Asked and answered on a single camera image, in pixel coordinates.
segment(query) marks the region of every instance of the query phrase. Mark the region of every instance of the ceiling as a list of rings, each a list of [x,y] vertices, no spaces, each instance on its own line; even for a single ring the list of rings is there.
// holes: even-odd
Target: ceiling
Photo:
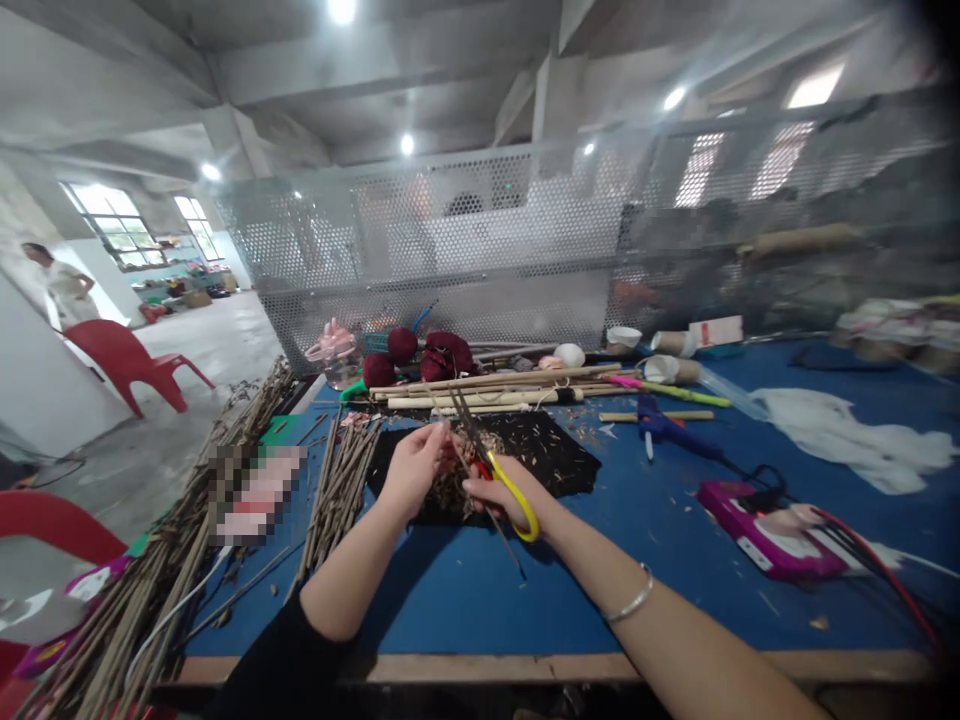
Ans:
[[[195,177],[216,154],[203,111],[224,102],[308,164],[392,158],[406,132],[417,152],[524,141],[551,42],[586,62],[559,111],[602,130],[658,117],[679,83],[769,91],[749,79],[888,1],[356,0],[340,27],[326,0],[0,0],[0,143]]]

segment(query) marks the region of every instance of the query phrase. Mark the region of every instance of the concrete floor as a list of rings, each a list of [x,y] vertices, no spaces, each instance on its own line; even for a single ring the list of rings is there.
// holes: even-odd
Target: concrete floor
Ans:
[[[128,420],[78,449],[86,465],[46,488],[92,513],[128,544],[179,497],[184,473],[229,397],[229,385],[262,377],[280,354],[254,292],[184,310],[136,333],[151,355],[186,355],[217,389],[189,368],[178,369],[177,383],[189,406],[179,415],[153,388],[136,383],[144,419]],[[63,585],[86,567],[30,538],[4,538],[0,597],[28,597]]]

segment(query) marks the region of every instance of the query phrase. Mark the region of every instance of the small cardboard box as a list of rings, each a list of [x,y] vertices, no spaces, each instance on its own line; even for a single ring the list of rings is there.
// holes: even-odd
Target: small cardboard box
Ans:
[[[186,293],[183,296],[184,304],[189,308],[198,308],[206,307],[207,305],[213,305],[213,300],[210,299],[210,296],[205,292],[200,292],[198,290],[193,290]]]

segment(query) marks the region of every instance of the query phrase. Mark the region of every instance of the black sleeve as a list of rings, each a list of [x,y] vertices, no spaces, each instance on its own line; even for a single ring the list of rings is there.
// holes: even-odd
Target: black sleeve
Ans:
[[[294,596],[260,633],[204,713],[206,720],[305,717],[329,698],[353,643],[314,630]]]

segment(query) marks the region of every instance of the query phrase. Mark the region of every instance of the blue table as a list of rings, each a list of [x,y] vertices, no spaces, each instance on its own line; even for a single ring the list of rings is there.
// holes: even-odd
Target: blue table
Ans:
[[[748,390],[799,387],[846,398],[867,424],[941,430],[955,441],[960,435],[956,407],[950,406],[956,395],[948,385],[909,368],[853,373],[788,367],[802,346],[752,346],[740,357],[711,366]],[[333,397],[325,389],[320,399]],[[595,431],[601,425],[598,412],[628,412],[635,402],[635,396],[604,397],[549,411],[562,427]],[[296,442],[330,407],[313,405],[296,423],[288,423],[289,441]],[[661,407],[703,409],[670,399],[663,399]],[[329,422],[314,435],[326,434]],[[399,420],[393,427],[414,424]],[[741,467],[776,465],[793,495],[845,519],[871,540],[960,568],[960,548],[950,542],[953,523],[960,517],[957,466],[928,476],[921,493],[887,496],[845,466],[803,453],[772,425],[750,420],[734,408],[718,410],[715,421],[692,423],[691,428],[721,443]],[[922,636],[879,582],[840,580],[803,590],[767,579],[693,497],[700,482],[728,478],[726,471],[670,444],[657,446],[656,462],[648,465],[635,426],[618,425],[614,432],[616,440],[603,433],[594,439],[591,433],[585,445],[603,462],[594,492],[562,502],[650,565],[658,580],[768,653],[797,679],[912,680],[927,671],[920,654]],[[323,449],[310,453],[314,482]],[[373,497],[366,492],[369,507]],[[302,540],[310,512],[306,497],[301,482],[290,512],[267,546],[246,561],[239,584]],[[511,544],[526,570],[526,584],[521,584],[492,530],[408,530],[361,632],[361,655],[376,658],[376,665],[357,672],[382,682],[635,679],[615,638],[550,551],[526,546],[515,537]],[[234,606],[225,628],[210,627],[197,635],[186,649],[182,682],[215,683],[226,677],[280,609],[298,561],[299,551],[278,564]],[[939,607],[960,605],[960,582],[914,564],[899,575]],[[269,591],[271,584],[281,589],[276,597]],[[234,590],[229,584],[222,587],[208,607],[217,607]]]

